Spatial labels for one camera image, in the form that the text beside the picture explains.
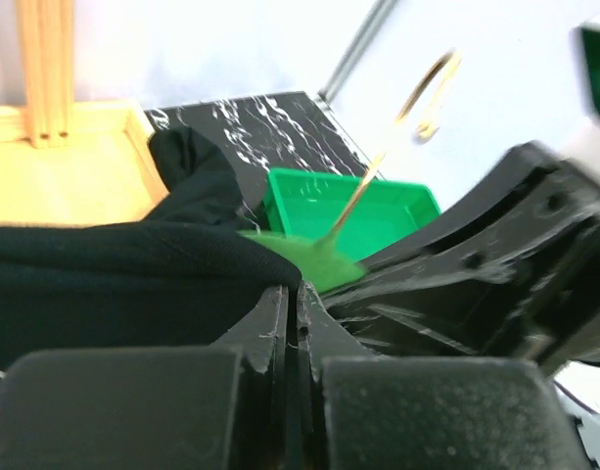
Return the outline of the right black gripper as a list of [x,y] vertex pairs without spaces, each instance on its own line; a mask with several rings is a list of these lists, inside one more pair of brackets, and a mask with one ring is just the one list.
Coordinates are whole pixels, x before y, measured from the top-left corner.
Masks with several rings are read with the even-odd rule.
[[600,367],[600,178],[539,143],[362,264],[324,303],[377,352]]

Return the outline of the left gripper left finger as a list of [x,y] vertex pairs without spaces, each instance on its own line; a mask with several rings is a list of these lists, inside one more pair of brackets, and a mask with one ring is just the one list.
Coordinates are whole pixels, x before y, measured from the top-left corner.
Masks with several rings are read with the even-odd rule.
[[205,347],[35,352],[0,385],[0,469],[277,469],[288,292]]

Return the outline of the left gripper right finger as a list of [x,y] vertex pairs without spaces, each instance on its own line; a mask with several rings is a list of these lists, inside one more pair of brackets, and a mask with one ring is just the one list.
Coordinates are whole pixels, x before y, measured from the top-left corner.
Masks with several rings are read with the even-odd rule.
[[376,355],[297,293],[309,469],[586,469],[573,420],[527,361]]

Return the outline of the black t shirt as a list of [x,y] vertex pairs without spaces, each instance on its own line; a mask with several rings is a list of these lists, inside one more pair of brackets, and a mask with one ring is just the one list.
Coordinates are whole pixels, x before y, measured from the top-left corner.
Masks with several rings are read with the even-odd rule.
[[223,152],[188,126],[149,149],[167,196],[141,220],[0,226],[0,373],[53,349],[205,345],[300,271],[243,237],[243,196]]

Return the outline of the green clothes hanger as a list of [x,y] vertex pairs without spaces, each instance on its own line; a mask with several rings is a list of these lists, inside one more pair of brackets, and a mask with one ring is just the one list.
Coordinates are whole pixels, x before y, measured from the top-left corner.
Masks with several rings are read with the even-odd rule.
[[383,161],[401,151],[404,123],[432,80],[442,77],[416,125],[418,143],[438,131],[444,95],[462,62],[451,50],[426,71],[360,177],[274,168],[268,174],[265,210],[273,227],[243,237],[293,263],[320,293],[360,280],[362,260],[438,216],[432,191],[423,184],[381,180]]

